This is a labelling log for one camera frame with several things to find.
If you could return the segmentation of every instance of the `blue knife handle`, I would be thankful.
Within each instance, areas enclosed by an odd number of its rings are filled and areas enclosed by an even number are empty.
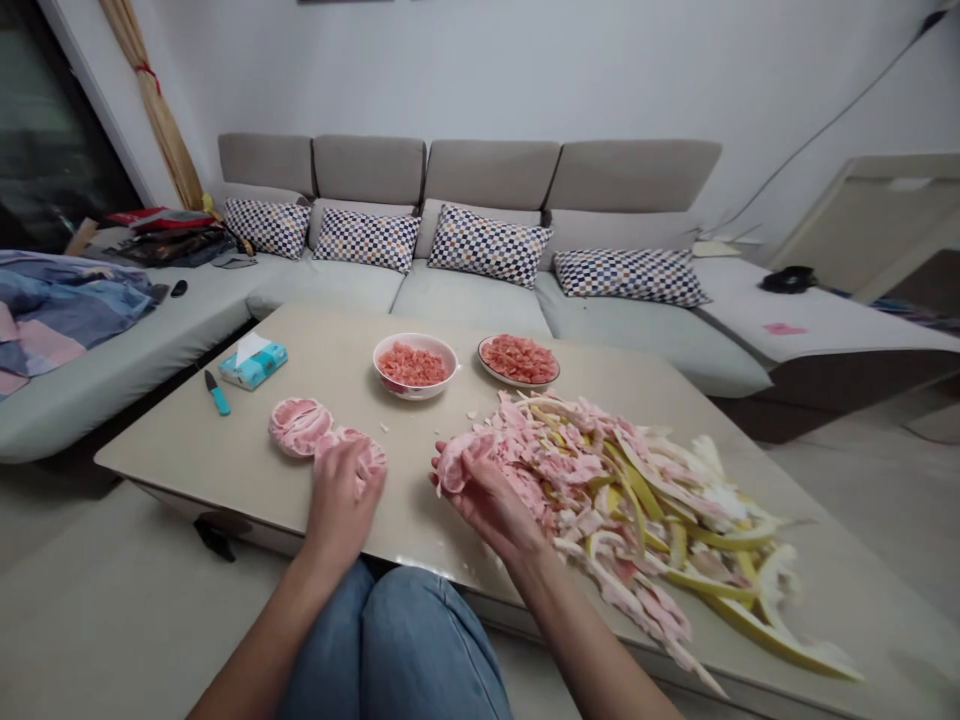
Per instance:
[[[217,404],[217,410],[220,411],[220,415],[229,415],[230,406],[227,405],[227,399],[223,396],[223,390],[220,388],[214,388],[210,391],[210,394],[213,395],[213,401]]]

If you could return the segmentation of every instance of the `door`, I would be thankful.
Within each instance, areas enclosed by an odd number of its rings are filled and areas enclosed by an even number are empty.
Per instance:
[[[0,248],[143,207],[34,0],[0,0]]]
[[[771,267],[870,303],[960,238],[960,155],[851,160]]]

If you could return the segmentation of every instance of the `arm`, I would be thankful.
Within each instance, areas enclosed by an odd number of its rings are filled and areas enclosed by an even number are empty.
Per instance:
[[[463,465],[471,481],[447,499],[503,560],[580,714],[587,720],[682,720],[574,585],[503,474],[466,454]],[[437,483],[435,474],[431,479]]]
[[[682,720],[607,627],[552,548],[507,565],[540,634],[587,720]]]
[[[343,443],[317,462],[303,548],[189,720],[276,714],[300,645],[360,555],[373,523],[383,484],[368,482],[357,500],[356,464],[364,448],[362,442]]]

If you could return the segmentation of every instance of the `person's right hand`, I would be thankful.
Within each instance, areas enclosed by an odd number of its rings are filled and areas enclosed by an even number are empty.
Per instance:
[[[442,453],[446,446],[438,442],[437,451]],[[439,458],[432,462],[436,468]],[[549,547],[533,515],[493,461],[474,460],[464,453],[461,462],[470,480],[463,492],[444,492],[444,497],[504,564],[509,567]],[[436,473],[430,473],[430,481],[438,485]]]
[[[383,476],[357,498],[357,460],[369,440],[343,442],[314,461],[313,498],[301,555],[337,581],[356,562],[383,494]]]

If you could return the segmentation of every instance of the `coffee table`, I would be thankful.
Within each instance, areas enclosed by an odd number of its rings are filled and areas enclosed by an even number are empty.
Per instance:
[[[407,331],[444,339],[460,358],[460,373],[434,400],[406,402],[379,385],[373,347],[387,335]],[[497,390],[503,388],[476,358],[486,333],[301,304],[284,305],[257,332],[286,345],[290,359],[254,392],[221,383],[233,410],[229,417],[218,415],[197,374],[104,447],[96,462],[191,517],[202,514],[245,539],[292,553],[306,524],[309,462],[278,452],[268,438],[267,421],[279,401],[315,397],[338,424],[368,433],[388,456],[387,486],[365,552],[445,575],[485,621],[535,634],[500,564],[427,480],[434,442],[470,428],[475,421],[468,412],[482,418],[497,407]],[[582,395],[638,424],[670,425],[683,443],[707,433],[730,477],[761,505],[780,516],[817,522],[782,533],[800,553],[798,570],[807,595],[788,618],[798,630],[842,647],[867,680],[844,682],[785,663],[727,626],[693,595],[668,586],[693,623],[692,651],[714,671],[734,704],[791,720],[956,717],[957,629],[677,371],[652,355],[560,340],[545,344],[561,364],[554,385],[561,396]],[[222,359],[209,367],[215,371]],[[590,581],[572,572],[648,672],[703,691],[695,677],[676,668],[635,625],[604,604]]]

